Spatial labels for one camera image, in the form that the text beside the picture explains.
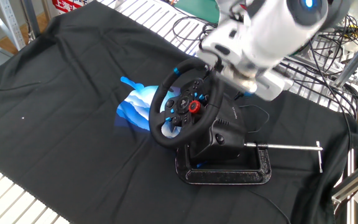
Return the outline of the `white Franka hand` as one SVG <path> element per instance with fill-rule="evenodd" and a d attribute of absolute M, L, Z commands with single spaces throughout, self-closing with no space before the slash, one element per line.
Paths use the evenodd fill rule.
<path fill-rule="evenodd" d="M 250 26 L 226 21 L 201 41 L 196 55 L 239 92 L 272 101 L 289 90 L 293 81 L 273 70 L 282 58 L 259 47 L 256 40 Z"/>

